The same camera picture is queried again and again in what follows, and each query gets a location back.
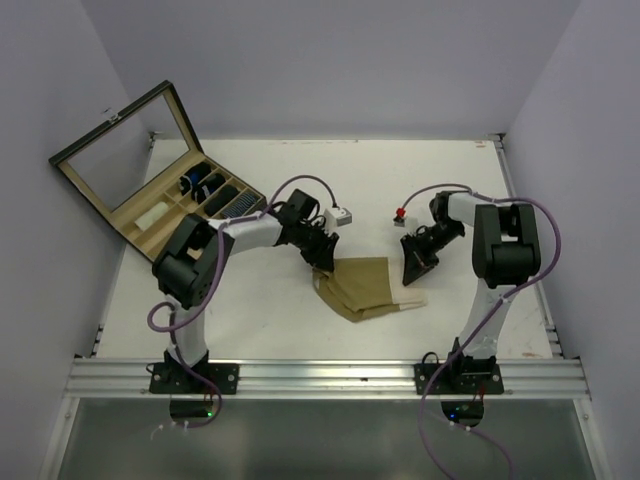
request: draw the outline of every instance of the wire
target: wire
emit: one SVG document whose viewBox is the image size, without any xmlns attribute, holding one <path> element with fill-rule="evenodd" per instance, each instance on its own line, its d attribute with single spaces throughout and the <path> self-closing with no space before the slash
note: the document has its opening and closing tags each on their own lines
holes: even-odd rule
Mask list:
<svg viewBox="0 0 640 480">
<path fill-rule="evenodd" d="M 484 382 L 480 384 L 480 388 L 473 394 L 473 398 L 471 399 L 471 403 L 476 401 L 478 394 L 480 394 L 480 403 L 484 404 L 484 395 L 487 392 L 487 387 L 485 387 Z"/>
<path fill-rule="evenodd" d="M 316 177 L 315 175 L 296 175 L 295 177 L 291 177 L 289 180 L 287 180 L 286 182 L 284 182 L 282 185 L 280 185 L 280 188 L 278 188 L 276 190 L 276 192 L 273 194 L 273 196 L 271 197 L 271 200 L 269 200 L 269 203 L 267 204 L 266 208 L 262 211 L 262 213 L 260 215 L 258 215 L 258 218 L 262 218 L 264 217 L 273 207 L 276 198 L 278 198 L 278 195 L 280 195 L 280 193 L 282 192 L 282 190 L 284 190 L 284 188 L 289 185 L 290 183 L 295 182 L 296 180 L 302 180 L 302 179 L 309 179 L 309 180 L 315 180 L 316 182 L 321 183 L 324 188 L 327 189 L 327 192 L 329 192 L 329 195 L 331 196 L 331 206 L 332 207 L 337 207 L 338 206 L 338 202 L 336 201 L 336 196 L 333 194 L 333 190 L 331 190 L 331 187 L 327 184 L 327 182 L 325 182 L 324 180 L 322 180 L 320 177 Z"/>
<path fill-rule="evenodd" d="M 461 431 L 463 431 L 465 433 L 470 433 L 472 435 L 475 435 L 477 437 L 482 438 L 486 442 L 493 444 L 500 451 L 500 453 L 502 453 L 502 455 L 504 455 L 505 457 L 509 456 L 509 453 L 507 452 L 506 448 L 503 445 L 501 445 L 499 443 L 495 443 L 495 441 L 489 435 L 484 433 L 483 431 L 478 430 L 477 428 L 469 428 L 466 425 L 463 425 L 461 423 L 456 423 L 456 422 L 453 422 L 451 420 L 447 420 L 446 418 L 444 418 L 442 416 L 442 414 L 436 415 L 434 412 L 429 412 L 429 415 L 431 415 L 433 418 L 435 418 L 439 422 L 442 422 L 442 423 L 445 423 L 445 424 L 447 424 L 449 426 L 455 427 L 458 430 L 461 430 Z"/>
<path fill-rule="evenodd" d="M 415 197 L 417 197 L 418 195 L 420 195 L 421 193 L 428 192 L 429 190 L 435 190 L 436 188 L 449 188 L 449 187 L 460 188 L 461 190 L 469 193 L 472 192 L 471 187 L 468 187 L 467 185 L 462 185 L 461 183 L 438 183 L 437 185 L 430 185 L 428 187 L 421 188 L 416 192 L 413 192 L 411 196 L 404 201 L 404 203 L 402 204 L 402 208 L 406 209 L 407 205 L 409 205 L 409 202 L 413 200 Z"/>
<path fill-rule="evenodd" d="M 275 203 L 275 199 L 278 196 L 278 194 L 288 184 L 290 184 L 291 182 L 293 182 L 295 180 L 302 179 L 302 178 L 309 178 L 309 179 L 312 179 L 312 180 L 316 180 L 316 181 L 320 182 L 322 185 L 324 185 L 326 187 L 326 189 L 328 190 L 329 194 L 331 195 L 331 200 L 333 202 L 333 206 L 334 207 L 337 206 L 336 199 L 335 199 L 335 196 L 333 194 L 333 191 L 331 190 L 331 187 L 329 187 L 329 185 L 327 185 L 327 183 L 324 180 L 322 180 L 322 179 L 320 179 L 318 177 L 314 177 L 312 175 L 298 175 L 296 177 L 290 178 L 285 183 L 283 183 L 280 186 L 280 188 L 278 188 L 278 190 L 276 190 L 276 192 L 271 197 L 271 201 L 269 202 L 269 204 L 266 206 L 266 208 L 264 209 L 264 211 L 261 214 L 259 214 L 257 216 L 232 218 L 232 219 L 229 219 L 229 221 L 220 224 L 220 226 L 218 227 L 218 232 L 217 232 L 217 235 L 218 235 L 218 259 L 217 259 L 217 263 L 216 263 L 216 270 L 215 270 L 214 278 L 213 278 L 213 280 L 211 282 L 211 287 L 209 288 L 209 292 L 207 293 L 207 296 L 204 298 L 202 303 L 198 306 L 198 308 L 196 309 L 195 313 L 193 313 L 189 318 L 187 318 L 183 322 L 181 322 L 179 324 L 175 324 L 176 307 L 172 303 L 164 301 L 164 302 L 158 303 L 153 308 L 151 308 L 151 310 L 147 314 L 147 325 L 149 326 L 149 328 L 151 330 L 153 330 L 154 332 L 161 332 L 161 333 L 169 332 L 169 334 L 171 336 L 171 344 L 174 346 L 176 357 L 178 357 L 178 362 L 180 363 L 182 368 L 189 375 L 191 375 L 193 378 L 195 378 L 195 379 L 199 380 L 200 382 L 204 383 L 209 388 L 210 395 L 211 395 L 212 399 L 213 399 L 213 395 L 215 395 L 218 398 L 218 408 L 216 409 L 215 413 L 213 413 L 211 415 L 211 417 L 209 417 L 204 422 L 193 423 L 193 424 L 185 421 L 183 423 L 183 426 L 185 428 L 201 428 L 201 427 L 209 425 L 211 422 L 213 422 L 218 417 L 218 415 L 220 414 L 220 411 L 222 410 L 222 393 L 220 392 L 220 389 L 217 387 L 217 385 L 215 383 L 213 383 L 210 379 L 205 378 L 202 375 L 200 375 L 199 373 L 195 372 L 191 368 L 191 366 L 189 366 L 189 364 L 184 360 L 184 357 L 182 356 L 182 352 L 180 351 L 180 348 L 178 346 L 178 341 L 177 341 L 175 332 L 177 330 L 179 330 L 180 328 L 186 327 L 187 325 L 192 323 L 196 318 L 198 318 L 200 316 L 200 314 L 205 310 L 205 308 L 207 308 L 207 305 L 209 304 L 209 302 L 213 298 L 213 295 L 216 293 L 216 290 L 218 289 L 218 285 L 220 284 L 220 279 L 222 278 L 222 273 L 223 273 L 224 267 L 225 267 L 224 235 L 222 234 L 224 232 L 224 230 L 229 225 L 234 225 L 234 224 L 237 224 L 237 223 L 245 223 L 245 222 L 256 221 L 256 220 L 262 218 L 264 215 L 266 215 L 266 213 L 271 211 L 271 209 L 276 208 L 279 204 L 280 205 L 284 204 L 284 202 Z M 154 316 L 159 310 L 161 310 L 162 308 L 165 308 L 165 307 L 169 308 L 169 310 L 170 310 L 170 313 L 169 313 L 169 325 L 167 327 L 161 327 L 161 326 L 155 324 Z"/>
<path fill-rule="evenodd" d="M 318 218 L 319 216 L 320 216 L 320 204 L 319 204 L 319 203 L 316 203 L 316 204 L 313 206 L 313 210 L 311 211 L 311 215 L 310 215 L 310 217 L 311 217 L 312 219 L 315 219 L 315 218 Z"/>
<path fill-rule="evenodd" d="M 512 289 L 510 289 L 509 291 L 507 291 L 500 299 L 498 299 L 498 301 L 493 305 L 493 307 L 489 310 L 489 312 L 487 312 L 487 314 L 484 316 L 484 318 L 480 321 L 480 323 L 478 324 L 478 326 L 475 328 L 475 330 L 473 330 L 473 332 L 471 332 L 471 335 L 469 335 L 469 337 L 467 338 L 467 340 L 465 340 L 465 342 L 460 345 L 460 347 L 453 352 L 448 358 L 447 360 L 442 363 L 438 369 L 434 372 L 433 375 L 431 375 L 431 377 L 429 378 L 429 381 L 427 382 L 427 386 L 424 389 L 424 392 L 422 393 L 422 397 L 420 399 L 420 409 L 418 412 L 418 431 L 420 433 L 420 438 L 422 440 L 422 444 L 424 445 L 425 450 L 427 451 L 427 453 L 429 454 L 429 456 L 431 457 L 431 459 L 433 460 L 433 462 L 436 464 L 436 466 L 440 469 L 440 471 L 442 471 L 442 473 L 444 473 L 448 478 L 455 480 L 456 477 L 453 473 L 451 473 L 446 466 L 440 461 L 438 460 L 437 456 L 435 455 L 432 445 L 427 437 L 426 432 L 424 431 L 424 427 L 423 427 L 423 423 L 424 423 L 424 412 L 425 412 L 425 405 L 426 405 L 426 398 L 427 395 L 429 394 L 429 392 L 431 391 L 431 388 L 433 387 L 433 384 L 435 383 L 436 379 L 438 378 L 438 376 L 445 371 L 446 368 L 448 368 L 454 361 L 456 358 L 458 358 L 458 356 L 460 356 L 464 349 L 471 343 L 471 341 L 480 333 L 480 331 L 484 328 L 484 326 L 489 322 L 489 320 L 491 320 L 491 318 L 493 317 L 493 315 L 500 309 L 500 307 L 505 303 L 510 301 L 509 299 L 511 297 L 513 297 L 514 295 L 516 295 L 518 292 L 524 290 L 525 288 L 539 282 L 540 280 L 542 280 L 543 278 L 545 278 L 547 275 L 549 275 L 549 273 L 551 273 L 551 271 L 555 268 L 556 264 L 558 263 L 558 260 L 560 258 L 560 254 L 562 252 L 562 238 L 560 236 L 560 229 L 558 227 L 558 224 L 555 220 L 555 218 L 553 218 L 553 215 L 551 215 L 551 212 L 549 212 L 549 210 L 547 210 L 546 207 L 544 207 L 542 204 L 540 204 L 539 202 L 527 198 L 527 197 L 511 197 L 511 198 L 500 198 L 500 199 L 493 199 L 491 197 L 487 197 L 485 195 L 480 195 L 478 193 L 473 192 L 473 190 L 471 190 L 471 187 L 467 186 L 467 185 L 462 185 L 462 184 L 458 184 L 458 183 L 441 183 L 438 185 L 431 185 L 429 187 L 425 187 L 422 188 L 420 190 L 418 190 L 417 192 L 413 193 L 403 204 L 402 208 L 406 208 L 406 206 L 409 204 L 409 202 L 411 200 L 413 200 L 413 198 L 415 198 L 418 194 L 429 191 L 429 190 L 434 190 L 436 188 L 444 188 L 444 187 L 456 187 L 456 188 L 460 188 L 466 192 L 469 192 L 471 195 L 473 195 L 474 197 L 486 201 L 486 202 L 490 202 L 490 203 L 506 203 L 506 202 L 519 202 L 519 203 L 529 203 L 531 205 L 533 205 L 534 207 L 538 208 L 543 214 L 544 216 L 547 218 L 547 220 L 549 221 L 549 223 L 551 224 L 551 228 L 553 229 L 553 234 L 555 237 L 555 251 L 553 254 L 553 257 L 551 259 L 551 262 L 549 263 L 549 265 L 538 275 L 530 278 L 527 282 L 523 283 L 522 285 L 516 286 Z M 498 441 L 494 440 L 493 438 L 491 438 L 489 435 L 481 432 L 481 431 L 474 431 L 474 433 L 476 435 L 478 435 L 479 437 L 485 439 L 486 441 L 488 441 L 489 443 L 491 443 L 492 445 L 494 445 L 496 448 L 498 448 L 498 450 L 500 450 L 500 452 L 502 453 L 502 455 L 504 456 L 505 460 L 507 461 L 508 467 L 509 467 L 509 479 L 513 479 L 514 478 L 514 465 L 513 465 L 513 460 L 511 459 L 511 456 L 509 455 L 509 453 L 507 452 L 506 448 L 504 446 L 502 446 Z"/>
<path fill-rule="evenodd" d="M 322 220 L 322 221 L 318 223 L 313 223 L 316 220 Z M 324 215 L 316 215 L 309 221 L 309 223 L 314 227 L 324 228 L 324 226 L 327 224 L 327 217 L 325 217 Z"/>
<path fill-rule="evenodd" d="M 422 370 L 423 373 L 424 373 L 424 363 L 427 361 L 427 357 L 429 357 L 429 355 L 433 355 L 434 357 L 436 357 L 436 363 L 437 364 L 440 363 L 440 358 L 438 358 L 438 354 L 436 352 L 427 352 L 427 353 L 425 353 L 423 355 L 423 357 L 422 357 L 422 361 L 420 362 L 422 364 L 420 369 Z"/>
<path fill-rule="evenodd" d="M 170 318 L 169 318 L 169 324 L 173 323 L 173 318 L 175 318 L 175 313 L 171 312 Z M 218 415 L 220 415 L 220 411 L 222 410 L 222 393 L 220 392 L 220 389 L 218 388 L 218 386 L 213 383 L 211 380 L 209 380 L 206 377 L 203 377 L 202 375 L 200 375 L 199 373 L 195 372 L 190 366 L 189 364 L 184 360 L 184 357 L 182 356 L 182 352 L 180 351 L 180 347 L 178 347 L 178 341 L 176 339 L 176 332 L 175 330 L 172 332 L 169 332 L 169 335 L 171 336 L 171 344 L 174 346 L 174 351 L 176 352 L 176 357 L 178 357 L 178 362 L 180 363 L 180 365 L 182 366 L 182 368 L 184 369 L 185 372 L 187 372 L 189 375 L 191 375 L 193 378 L 195 378 L 196 380 L 199 380 L 200 382 L 204 383 L 210 390 L 210 395 L 215 395 L 216 397 L 218 397 L 218 408 L 216 408 L 216 411 L 213 412 L 213 414 L 208 417 L 204 422 L 197 422 L 197 423 L 184 423 L 184 426 L 188 429 L 192 429 L 192 428 L 202 428 L 202 427 L 206 427 L 207 425 L 209 425 L 211 422 L 213 422 L 216 418 L 218 418 Z"/>
<path fill-rule="evenodd" d="M 198 316 L 204 311 L 204 309 L 207 308 L 207 305 L 213 298 L 213 295 L 216 293 L 216 290 L 218 289 L 218 285 L 220 284 L 220 279 L 222 278 L 222 272 L 224 271 L 224 260 L 225 260 L 224 235 L 222 235 L 222 232 L 229 225 L 234 225 L 236 223 L 254 222 L 258 220 L 258 218 L 259 216 L 232 218 L 232 219 L 229 219 L 228 222 L 222 223 L 218 227 L 218 261 L 216 264 L 216 272 L 213 277 L 213 281 L 211 282 L 211 287 L 209 288 L 209 292 L 207 293 L 207 296 L 202 301 L 202 303 L 196 308 L 195 313 L 193 313 L 189 318 L 187 318 L 186 320 L 184 320 L 183 322 L 177 325 L 169 325 L 168 327 L 161 327 L 159 325 L 156 325 L 155 322 L 153 321 L 153 317 L 158 312 L 158 310 L 164 307 L 169 308 L 172 312 L 174 311 L 175 307 L 171 302 L 167 302 L 167 301 L 158 303 L 149 311 L 149 314 L 147 315 L 147 325 L 151 330 L 153 330 L 154 332 L 160 332 L 160 333 L 175 332 L 176 330 L 186 327 L 191 322 L 193 322 L 196 318 L 198 318 Z"/>
</svg>

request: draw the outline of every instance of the beige cloth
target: beige cloth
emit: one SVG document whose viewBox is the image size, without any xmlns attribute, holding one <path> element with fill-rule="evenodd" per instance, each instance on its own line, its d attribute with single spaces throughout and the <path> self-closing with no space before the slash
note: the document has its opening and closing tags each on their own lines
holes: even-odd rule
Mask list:
<svg viewBox="0 0 640 480">
<path fill-rule="evenodd" d="M 313 286 L 324 302 L 351 322 L 427 304 L 422 288 L 402 285 L 400 260 L 339 258 L 332 273 L 313 271 Z"/>
</svg>

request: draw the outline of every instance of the open box lid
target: open box lid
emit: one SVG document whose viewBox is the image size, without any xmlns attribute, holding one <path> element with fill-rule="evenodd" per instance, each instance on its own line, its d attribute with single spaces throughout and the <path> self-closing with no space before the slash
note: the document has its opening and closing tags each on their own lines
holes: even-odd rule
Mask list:
<svg viewBox="0 0 640 480">
<path fill-rule="evenodd" d="M 161 155 L 150 155 L 154 132 L 172 140 Z M 189 193 L 181 191 L 179 179 L 190 168 L 206 163 L 208 176 L 219 175 L 237 197 L 255 199 L 243 214 L 264 205 L 264 195 L 207 157 L 178 97 L 175 87 L 164 81 L 55 154 L 56 167 L 129 243 L 153 260 L 188 213 L 204 215 Z M 233 197 L 226 206 L 233 204 Z M 150 226 L 138 221 L 152 208 L 162 207 Z M 214 218 L 224 217 L 221 204 Z"/>
</svg>

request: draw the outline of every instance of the tabletop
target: tabletop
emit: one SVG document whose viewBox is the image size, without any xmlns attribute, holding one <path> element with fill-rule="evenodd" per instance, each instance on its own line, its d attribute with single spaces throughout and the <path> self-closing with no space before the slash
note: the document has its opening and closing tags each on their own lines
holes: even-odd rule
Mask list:
<svg viewBox="0 0 640 480">
<path fill-rule="evenodd" d="M 156 140 L 147 177 L 175 160 L 175 140 Z M 426 140 L 205 140 L 213 158 L 267 197 L 294 175 L 324 179 L 353 223 L 337 230 L 335 256 L 402 258 L 395 210 L 415 190 L 436 183 L 470 185 L 504 197 L 507 187 L 492 142 Z M 310 180 L 294 188 L 329 197 Z M 416 197 L 408 215 L 425 223 L 433 193 Z M 433 350 L 446 356 L 467 321 L 477 279 L 471 267 L 472 235 L 438 254 L 440 264 L 412 286 L 426 289 L 427 305 L 351 323 L 317 296 L 311 270 L 293 246 L 255 249 L 233 256 L 206 309 L 211 358 L 283 360 L 419 359 Z M 114 280 L 97 355 L 103 358 L 160 358 L 168 334 L 146 325 L 149 309 L 163 296 L 151 263 L 125 247 Z M 498 357 L 551 358 L 545 318 L 533 289 L 511 306 L 498 342 Z"/>
</svg>

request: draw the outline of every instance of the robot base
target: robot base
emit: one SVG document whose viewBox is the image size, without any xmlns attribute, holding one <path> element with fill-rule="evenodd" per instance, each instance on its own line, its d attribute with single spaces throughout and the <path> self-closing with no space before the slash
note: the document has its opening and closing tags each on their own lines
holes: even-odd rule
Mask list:
<svg viewBox="0 0 640 480">
<path fill-rule="evenodd" d="M 237 363 L 209 363 L 209 355 L 205 355 L 191 368 L 211 380 L 223 395 L 235 395 L 240 372 Z M 205 384 L 189 375 L 166 351 L 164 362 L 153 364 L 149 392 L 159 395 L 209 393 Z"/>
<path fill-rule="evenodd" d="M 456 338 L 449 355 L 460 348 Z M 429 379 L 440 367 L 439 363 L 416 363 L 413 366 L 416 393 L 422 395 Z M 496 358 L 477 360 L 459 355 L 448 369 L 443 371 L 429 394 L 431 395 L 501 395 L 504 393 L 500 367 Z"/>
</svg>

